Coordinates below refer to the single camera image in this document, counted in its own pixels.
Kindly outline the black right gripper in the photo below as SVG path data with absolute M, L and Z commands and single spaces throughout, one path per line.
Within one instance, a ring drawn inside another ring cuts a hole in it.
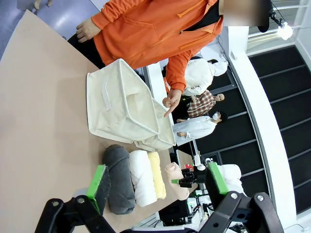
M 229 191 L 215 162 L 207 164 L 206 171 L 182 169 L 183 179 L 173 179 L 180 187 L 192 188 L 192 184 L 205 183 L 213 213 L 199 230 L 200 233 L 225 233 L 231 222 L 240 222 L 249 233 L 283 233 L 272 201 L 264 192 L 248 197 L 237 191 Z

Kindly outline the left gripper black finger with green pad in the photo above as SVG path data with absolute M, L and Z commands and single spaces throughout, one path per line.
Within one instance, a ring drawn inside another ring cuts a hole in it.
M 111 182 L 106 165 L 99 165 L 83 195 L 69 201 L 50 199 L 46 202 L 35 229 L 36 233 L 71 233 L 77 226 L 85 226 L 90 233 L 113 233 L 103 217 Z

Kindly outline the person's left hand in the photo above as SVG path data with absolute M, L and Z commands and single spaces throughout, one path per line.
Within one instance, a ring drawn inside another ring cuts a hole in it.
M 178 106 L 181 96 L 181 90 L 172 89 L 169 91 L 167 97 L 165 97 L 162 101 L 164 107 L 168 108 L 167 112 L 164 114 L 164 117 L 167 117 Z

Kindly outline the person's right hand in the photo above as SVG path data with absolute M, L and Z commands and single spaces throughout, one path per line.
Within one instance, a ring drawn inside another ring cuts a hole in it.
M 76 27 L 76 35 L 79 43 L 84 43 L 101 31 L 89 18 Z

